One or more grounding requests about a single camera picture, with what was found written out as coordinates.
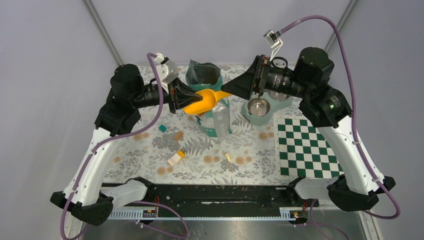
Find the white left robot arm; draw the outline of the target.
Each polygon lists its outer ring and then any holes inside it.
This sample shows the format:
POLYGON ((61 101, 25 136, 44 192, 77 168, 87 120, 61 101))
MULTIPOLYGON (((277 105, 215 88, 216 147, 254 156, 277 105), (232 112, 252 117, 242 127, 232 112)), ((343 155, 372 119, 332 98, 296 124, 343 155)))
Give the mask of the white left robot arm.
POLYGON ((124 64, 115 69, 106 103, 95 120, 86 159, 63 191, 54 192, 50 201, 74 218, 93 226, 104 223, 111 212, 135 201, 148 206, 155 200, 151 183, 141 177, 107 190, 101 190, 112 160, 126 137, 141 119, 139 110, 168 104, 176 110, 200 100, 195 91, 179 79, 172 61, 156 65, 160 82, 145 84, 139 68, 124 64))

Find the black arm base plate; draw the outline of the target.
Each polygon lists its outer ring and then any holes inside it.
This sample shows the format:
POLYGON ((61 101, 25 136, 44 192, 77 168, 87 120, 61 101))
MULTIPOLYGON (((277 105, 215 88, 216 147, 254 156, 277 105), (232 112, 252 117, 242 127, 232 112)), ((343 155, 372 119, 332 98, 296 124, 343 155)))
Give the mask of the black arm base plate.
POLYGON ((318 207, 319 201, 301 199, 291 186, 160 184, 143 177, 147 186, 144 202, 159 203, 183 218, 271 218, 282 210, 318 207))

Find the green dog food bag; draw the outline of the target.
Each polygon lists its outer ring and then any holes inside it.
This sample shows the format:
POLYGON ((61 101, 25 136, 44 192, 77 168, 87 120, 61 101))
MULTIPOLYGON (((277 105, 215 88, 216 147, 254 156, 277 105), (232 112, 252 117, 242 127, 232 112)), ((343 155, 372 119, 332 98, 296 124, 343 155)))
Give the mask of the green dog food bag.
POLYGON ((228 99, 230 95, 221 91, 221 69, 210 62, 191 60, 185 81, 203 99, 184 107, 183 111, 195 116, 198 126, 209 138, 216 143, 220 142, 232 133, 228 99))

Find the orange plastic scoop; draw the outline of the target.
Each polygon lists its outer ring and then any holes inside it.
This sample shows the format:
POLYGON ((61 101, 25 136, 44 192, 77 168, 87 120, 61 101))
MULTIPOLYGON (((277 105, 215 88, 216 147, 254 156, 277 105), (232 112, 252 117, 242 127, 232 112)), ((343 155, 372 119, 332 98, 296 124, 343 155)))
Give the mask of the orange plastic scoop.
POLYGON ((183 108, 183 111, 188 115, 198 115, 212 110, 220 100, 231 96, 231 93, 222 90, 215 91, 213 89, 203 89, 197 92, 203 97, 203 100, 192 103, 183 108))

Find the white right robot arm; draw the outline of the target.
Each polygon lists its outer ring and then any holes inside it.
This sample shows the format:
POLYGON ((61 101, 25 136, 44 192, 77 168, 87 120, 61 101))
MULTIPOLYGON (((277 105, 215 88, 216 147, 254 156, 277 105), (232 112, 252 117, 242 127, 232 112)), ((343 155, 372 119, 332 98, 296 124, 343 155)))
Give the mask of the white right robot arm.
POLYGON ((379 194, 389 192, 396 183, 378 170, 361 146, 352 127, 350 104, 329 85, 334 66, 318 47, 304 48, 294 69, 277 67, 258 55, 246 72, 221 90, 245 100, 266 91, 300 98, 299 110, 328 142, 343 173, 328 180, 300 176, 289 183, 287 201, 299 206, 309 199, 327 200, 345 212, 369 213, 379 202, 379 194))

